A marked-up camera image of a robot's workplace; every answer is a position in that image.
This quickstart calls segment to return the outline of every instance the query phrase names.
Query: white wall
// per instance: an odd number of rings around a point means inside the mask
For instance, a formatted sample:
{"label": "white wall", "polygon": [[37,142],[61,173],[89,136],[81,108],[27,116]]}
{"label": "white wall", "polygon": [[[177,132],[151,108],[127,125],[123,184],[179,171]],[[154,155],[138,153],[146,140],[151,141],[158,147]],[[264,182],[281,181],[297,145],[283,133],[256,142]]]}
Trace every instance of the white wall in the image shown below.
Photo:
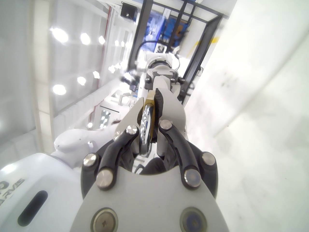
{"label": "white wall", "polygon": [[189,112],[203,104],[195,123],[219,133],[282,67],[308,29],[309,0],[238,0],[186,106]]}
{"label": "white wall", "polygon": [[308,47],[309,34],[215,139],[205,124],[203,134],[188,127],[190,141],[217,159],[217,203],[231,232],[309,230]]}
{"label": "white wall", "polygon": [[35,123],[26,53],[28,0],[0,0],[0,11],[1,145]]}

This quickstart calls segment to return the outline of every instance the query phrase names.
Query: ceiling light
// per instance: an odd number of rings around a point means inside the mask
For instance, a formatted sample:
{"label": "ceiling light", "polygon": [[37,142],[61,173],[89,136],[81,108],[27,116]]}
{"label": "ceiling light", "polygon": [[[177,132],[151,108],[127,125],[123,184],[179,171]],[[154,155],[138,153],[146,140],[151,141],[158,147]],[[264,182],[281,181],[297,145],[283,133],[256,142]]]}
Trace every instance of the ceiling light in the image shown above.
{"label": "ceiling light", "polygon": [[127,80],[129,80],[129,81],[131,81],[131,80],[133,79],[133,76],[132,76],[131,74],[129,74],[128,72],[126,72],[126,73],[124,74],[124,77],[125,77]]}
{"label": "ceiling light", "polygon": [[103,45],[105,43],[105,39],[104,37],[101,35],[99,38],[98,38],[98,42]]}
{"label": "ceiling light", "polygon": [[80,40],[82,41],[82,43],[83,43],[84,45],[90,44],[90,37],[89,37],[89,35],[86,34],[86,33],[82,33],[82,34],[80,35]]}
{"label": "ceiling light", "polygon": [[122,68],[126,68],[127,65],[128,65],[128,62],[122,61],[122,62],[120,63],[120,65],[121,65]]}
{"label": "ceiling light", "polygon": [[115,67],[112,65],[108,68],[108,70],[111,72],[111,73],[114,73],[116,71]]}
{"label": "ceiling light", "polygon": [[53,92],[56,95],[62,96],[66,93],[66,90],[65,90],[65,87],[63,85],[55,85],[55,86],[53,86]]}
{"label": "ceiling light", "polygon": [[100,78],[100,74],[97,71],[93,72],[93,76],[95,79],[99,79]]}
{"label": "ceiling light", "polygon": [[77,82],[81,84],[82,86],[85,86],[86,79],[84,77],[78,77]]}
{"label": "ceiling light", "polygon": [[69,37],[68,34],[60,28],[51,29],[53,36],[56,40],[61,43],[67,42]]}
{"label": "ceiling light", "polygon": [[115,65],[115,68],[121,69],[121,65],[120,65],[119,63],[117,63],[117,64]]}

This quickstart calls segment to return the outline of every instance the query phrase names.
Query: black cable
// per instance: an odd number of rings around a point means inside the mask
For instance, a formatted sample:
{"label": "black cable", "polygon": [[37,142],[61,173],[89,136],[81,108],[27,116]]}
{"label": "black cable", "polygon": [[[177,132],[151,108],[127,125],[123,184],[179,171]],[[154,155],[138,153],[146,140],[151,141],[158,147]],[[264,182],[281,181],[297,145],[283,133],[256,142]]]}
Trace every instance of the black cable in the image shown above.
{"label": "black cable", "polygon": [[159,41],[159,40],[157,40],[157,41],[144,41],[144,42],[142,42],[142,43],[138,46],[138,49],[137,49],[137,51],[136,51],[135,60],[137,60],[137,58],[138,58],[138,54],[139,54],[140,48],[141,48],[145,43],[159,43],[159,44],[163,44],[163,45],[168,46],[168,43],[163,42],[163,41]]}
{"label": "black cable", "polygon": [[178,67],[176,68],[176,70],[178,70],[178,69],[179,69],[179,67],[180,67],[180,60],[179,60],[179,57],[178,57],[178,55],[177,55],[177,54],[175,54],[175,57],[178,59],[178,63],[179,63]]}

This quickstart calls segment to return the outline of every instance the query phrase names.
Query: metal object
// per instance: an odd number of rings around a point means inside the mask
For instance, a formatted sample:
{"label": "metal object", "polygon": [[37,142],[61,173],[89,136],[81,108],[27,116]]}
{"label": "metal object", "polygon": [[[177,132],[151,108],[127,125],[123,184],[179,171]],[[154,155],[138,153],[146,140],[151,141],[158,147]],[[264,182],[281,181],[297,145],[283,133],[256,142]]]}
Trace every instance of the metal object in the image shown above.
{"label": "metal object", "polygon": [[209,166],[212,166],[215,164],[216,162],[216,159],[214,158],[213,154],[209,153],[209,152],[204,152],[202,154],[202,159],[203,159],[203,162],[206,164],[206,165],[209,165]]}
{"label": "metal object", "polygon": [[160,127],[169,130],[172,127],[172,123],[169,120],[164,119],[160,122]]}
{"label": "metal object", "polygon": [[183,78],[186,80],[186,82],[182,86],[182,90],[184,90],[184,92],[183,93],[181,92],[180,94],[182,103],[184,102],[184,99],[188,93],[189,86],[193,82],[204,60],[204,57],[211,45],[211,39],[213,38],[214,33],[221,22],[221,19],[222,16],[217,16],[216,18],[210,20],[203,31],[203,34],[196,47],[196,50],[194,51],[194,54],[189,62],[186,72],[183,75]]}
{"label": "metal object", "polygon": [[151,8],[152,8],[152,4],[153,4],[153,0],[143,1],[143,5],[140,11],[140,17],[138,20],[138,25],[136,27],[136,32],[135,32],[135,36],[133,40],[134,45],[132,46],[129,60],[128,60],[128,71],[136,69],[135,58],[138,55],[139,46],[143,42],[148,19],[149,19]]}
{"label": "metal object", "polygon": [[85,167],[91,167],[96,162],[96,155],[94,153],[89,153],[87,156],[85,156],[83,164]]}
{"label": "metal object", "polygon": [[118,228],[118,217],[112,209],[99,211],[93,220],[94,232],[116,232]]}
{"label": "metal object", "polygon": [[193,187],[197,188],[201,184],[201,175],[195,169],[188,169],[184,172],[184,180],[186,183]]}
{"label": "metal object", "polygon": [[154,108],[152,105],[145,105],[143,114],[140,121],[140,133],[139,133],[139,153],[142,157],[146,157],[150,149],[150,129],[152,124],[152,113]]}
{"label": "metal object", "polygon": [[109,187],[113,181],[113,173],[109,169],[101,170],[96,177],[96,184],[99,189],[105,189]]}
{"label": "metal object", "polygon": [[[180,10],[178,10],[178,9],[174,9],[174,8],[172,8],[172,7],[166,6],[166,5],[161,4],[161,3],[158,3],[158,2],[156,2],[156,1],[154,1],[153,4],[154,4],[154,5],[158,5],[158,6],[160,6],[160,7],[163,7],[163,8],[166,8],[166,9],[169,9],[169,10],[171,10],[171,11],[175,11],[175,12],[178,12],[178,13],[180,12]],[[191,14],[186,13],[186,12],[183,13],[183,15],[189,17],[189,20],[188,20],[188,21],[190,21],[190,17],[191,17],[192,19],[196,19],[196,20],[201,21],[201,22],[203,22],[203,23],[208,23],[207,20],[204,20],[204,19],[201,19],[201,18],[199,18],[199,17],[193,16],[193,13],[192,13],[192,12],[191,12]]]}
{"label": "metal object", "polygon": [[170,37],[170,40],[169,40],[169,44],[168,44],[168,48],[167,48],[167,52],[170,52],[172,49],[172,45],[175,41],[175,37],[176,37],[176,34],[177,32],[179,31],[178,30],[178,27],[179,27],[179,24],[180,24],[180,21],[181,21],[181,17],[183,15],[183,12],[184,12],[184,9],[186,8],[186,5],[187,5],[187,0],[184,1],[184,3],[182,4],[181,6],[181,9],[180,9],[180,12],[178,14],[178,17],[177,17],[177,20],[176,20],[176,23],[175,23],[175,26],[174,26],[174,29],[173,29],[173,32],[171,34],[171,37]]}
{"label": "metal object", "polygon": [[224,15],[224,14],[222,14],[222,13],[220,13],[220,12],[214,10],[214,9],[211,9],[211,8],[209,8],[207,6],[204,6],[204,5],[200,4],[200,3],[197,3],[197,2],[194,2],[194,1],[191,1],[191,0],[181,0],[181,1],[186,1],[187,3],[190,3],[193,6],[199,7],[201,9],[205,10],[205,11],[209,11],[209,12],[215,14],[215,15],[218,15],[218,16],[221,15],[225,19],[229,19],[229,17],[227,15]]}
{"label": "metal object", "polygon": [[182,232],[204,232],[207,230],[207,221],[199,209],[188,207],[180,215],[180,228]]}
{"label": "metal object", "polygon": [[129,134],[129,135],[135,135],[136,132],[137,132],[137,126],[136,125],[128,126],[127,129],[126,129],[126,133]]}

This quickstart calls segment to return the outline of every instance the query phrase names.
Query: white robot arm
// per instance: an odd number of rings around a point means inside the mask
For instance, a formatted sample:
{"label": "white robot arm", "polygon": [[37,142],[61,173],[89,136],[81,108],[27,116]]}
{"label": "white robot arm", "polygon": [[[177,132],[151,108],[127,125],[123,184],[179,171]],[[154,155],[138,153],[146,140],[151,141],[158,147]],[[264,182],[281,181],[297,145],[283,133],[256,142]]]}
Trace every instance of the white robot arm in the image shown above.
{"label": "white robot arm", "polygon": [[[216,205],[214,156],[187,141],[178,101],[183,80],[162,54],[152,54],[141,75],[140,99],[117,126],[114,138],[84,159],[83,204],[75,231],[228,231]],[[140,174],[134,158],[158,158]]]}
{"label": "white robot arm", "polygon": [[[69,130],[51,156],[2,169],[0,231],[228,231],[215,201],[216,160],[186,136],[182,84],[167,55],[151,54],[139,100],[114,128]],[[159,157],[133,173],[151,148]],[[72,168],[81,163],[79,178]]]}

